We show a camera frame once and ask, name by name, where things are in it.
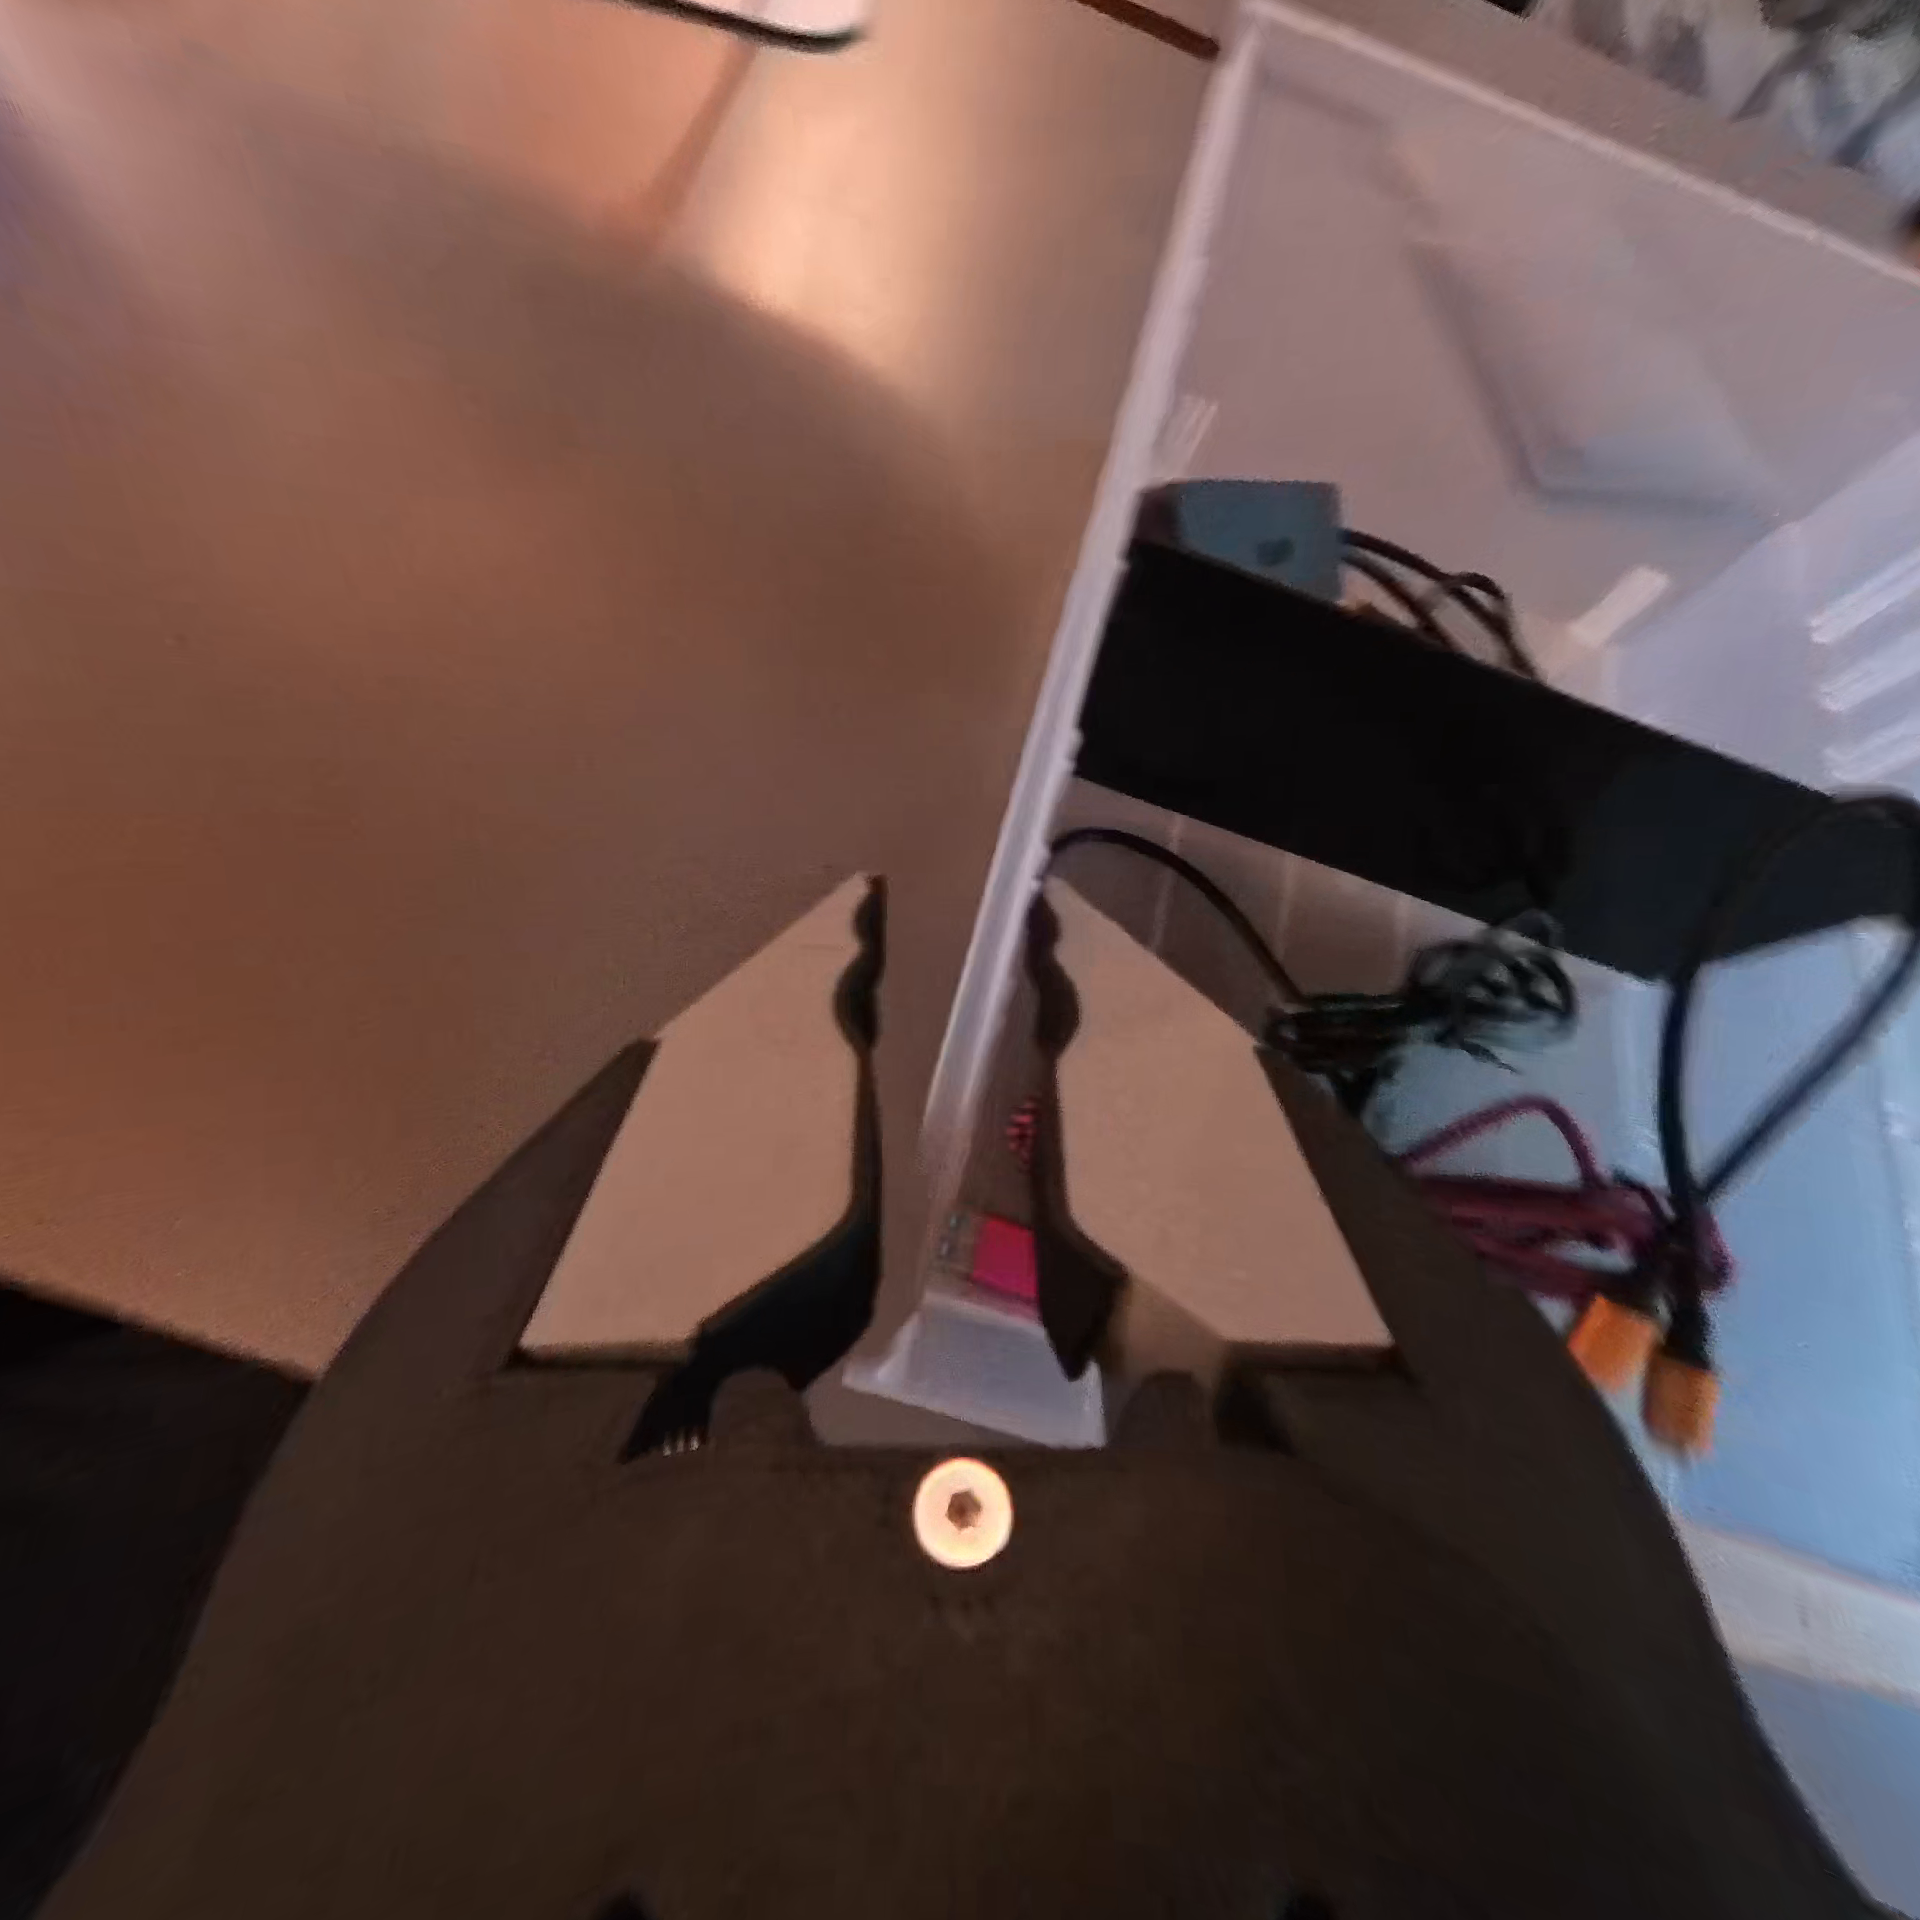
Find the clear plastic bin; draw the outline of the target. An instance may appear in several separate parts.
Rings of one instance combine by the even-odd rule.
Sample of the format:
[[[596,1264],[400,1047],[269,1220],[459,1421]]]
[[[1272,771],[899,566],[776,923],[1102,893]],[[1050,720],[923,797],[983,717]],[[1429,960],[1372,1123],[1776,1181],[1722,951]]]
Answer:
[[[1916,269],[1476,60],[1243,4],[1097,511],[1333,481],[1579,717],[1916,797]],[[1732,1406],[1653,1483],[1742,1661],[1916,1701],[1916,1001],[1722,1221]]]

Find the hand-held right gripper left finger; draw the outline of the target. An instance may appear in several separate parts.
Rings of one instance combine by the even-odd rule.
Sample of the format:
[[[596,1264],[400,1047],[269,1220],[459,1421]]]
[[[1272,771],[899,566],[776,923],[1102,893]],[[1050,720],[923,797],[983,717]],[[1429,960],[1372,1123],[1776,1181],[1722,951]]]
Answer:
[[[806,1387],[852,1350],[880,1281],[886,904],[847,876],[669,1019],[517,1356]]]

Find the black divider board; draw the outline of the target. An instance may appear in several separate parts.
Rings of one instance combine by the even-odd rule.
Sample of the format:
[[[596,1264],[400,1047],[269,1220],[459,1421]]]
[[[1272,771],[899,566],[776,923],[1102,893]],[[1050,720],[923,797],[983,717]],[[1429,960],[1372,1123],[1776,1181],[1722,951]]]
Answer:
[[[1405,629],[1135,540],[1075,771],[1473,923],[1669,980],[1740,856],[1825,797]]]

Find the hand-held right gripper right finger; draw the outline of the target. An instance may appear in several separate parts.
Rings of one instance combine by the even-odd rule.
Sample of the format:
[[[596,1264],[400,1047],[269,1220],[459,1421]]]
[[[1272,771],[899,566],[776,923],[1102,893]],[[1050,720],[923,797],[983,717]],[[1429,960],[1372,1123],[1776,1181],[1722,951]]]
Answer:
[[[1069,1380],[1395,1350],[1255,1037],[1049,880],[1026,920],[1040,1326]]]

